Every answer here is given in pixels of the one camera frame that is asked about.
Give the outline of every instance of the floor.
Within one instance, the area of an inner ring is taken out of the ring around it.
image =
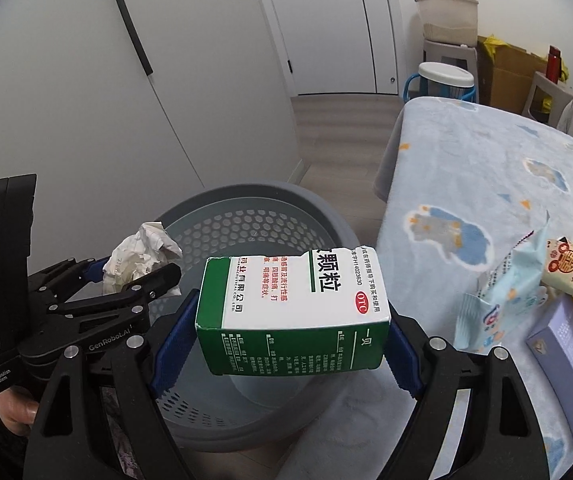
[[[300,155],[308,166],[300,185],[347,220],[362,244],[375,246],[385,204],[372,190],[375,173],[404,103],[396,96],[319,95],[292,99]],[[182,454],[196,479],[270,480],[297,435],[238,453]]]

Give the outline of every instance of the blue and white stool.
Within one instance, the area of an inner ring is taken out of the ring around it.
[[[475,83],[473,74],[458,66],[445,63],[420,63],[418,73],[407,79],[404,85],[404,102],[409,101],[409,83],[420,77],[420,95],[429,95],[429,81],[439,84],[439,97],[460,99],[473,103],[475,101]]]

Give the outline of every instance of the white cabinet door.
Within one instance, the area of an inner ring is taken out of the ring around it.
[[[31,270],[109,254],[202,189],[115,0],[0,0],[0,177],[23,173]]]
[[[125,0],[157,95],[207,187],[287,180],[291,102],[259,0]]]
[[[388,0],[271,0],[298,94],[397,94]]]

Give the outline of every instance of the tablecloth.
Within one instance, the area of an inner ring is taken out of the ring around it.
[[[573,138],[501,110],[442,98],[413,99],[403,112],[375,186],[388,196],[377,254],[398,312],[418,320],[428,335],[453,342],[463,293],[541,227],[547,211],[548,236],[573,241]],[[457,230],[445,228],[447,222]],[[557,479],[573,463],[573,441],[524,343],[541,314],[533,311],[502,344],[529,391]],[[451,467],[467,399],[467,392],[458,394],[432,478]],[[305,431],[278,478],[377,478],[414,404],[386,363],[354,373],[347,390]]]

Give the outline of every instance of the baseboard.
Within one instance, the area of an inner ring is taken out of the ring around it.
[[[289,184],[300,184],[302,177],[305,176],[305,173],[309,169],[309,165],[305,164],[305,162],[300,159],[295,166],[295,170],[292,171],[289,180],[287,181]]]

